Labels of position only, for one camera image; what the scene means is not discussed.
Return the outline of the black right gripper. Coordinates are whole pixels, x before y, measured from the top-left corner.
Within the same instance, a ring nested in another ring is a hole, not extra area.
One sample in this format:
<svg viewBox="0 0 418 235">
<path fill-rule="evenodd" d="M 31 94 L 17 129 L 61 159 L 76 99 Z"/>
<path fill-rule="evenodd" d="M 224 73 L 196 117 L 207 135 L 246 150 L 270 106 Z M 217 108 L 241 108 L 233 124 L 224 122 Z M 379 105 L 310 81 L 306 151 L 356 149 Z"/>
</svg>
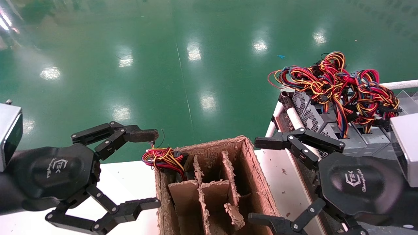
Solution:
<svg viewBox="0 0 418 235">
<path fill-rule="evenodd" d="M 325 199 L 316 199 L 294 221 L 249 213 L 249 223 L 268 226 L 274 235 L 306 235 L 308 223 L 320 212 L 329 213 L 332 208 L 336 217 L 347 226 L 342 235 L 367 235 L 366 229 L 357 221 L 374 226 L 403 226 L 409 223 L 409 186 L 395 160 L 345 156 L 341 154 L 344 142 L 305 128 L 255 139 L 256 148 L 287 149 L 303 163 L 316 163 L 319 157 L 309 146 L 330 154 L 318 163 Z"/>
</svg>

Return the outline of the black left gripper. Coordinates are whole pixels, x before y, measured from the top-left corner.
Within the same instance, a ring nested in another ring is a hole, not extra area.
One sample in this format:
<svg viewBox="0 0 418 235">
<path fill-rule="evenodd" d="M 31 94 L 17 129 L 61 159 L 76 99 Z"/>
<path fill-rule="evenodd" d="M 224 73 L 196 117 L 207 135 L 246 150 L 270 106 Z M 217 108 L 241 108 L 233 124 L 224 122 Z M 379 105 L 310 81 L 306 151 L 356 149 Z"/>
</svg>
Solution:
<svg viewBox="0 0 418 235">
<path fill-rule="evenodd" d="M 143 210 L 161 206 L 158 198 L 126 201 L 116 205 L 96 187 L 99 160 L 106 160 L 127 142 L 154 143 L 156 129 L 142 130 L 111 121 L 71 135 L 71 146 L 42 147 L 14 153 L 7 166 L 7 212 L 43 211 L 56 207 L 45 220 L 67 230 L 106 235 L 121 223 L 136 221 Z M 95 147 L 95 153 L 88 147 Z M 97 221 L 67 215 L 67 211 L 92 197 L 106 214 Z"/>
</svg>

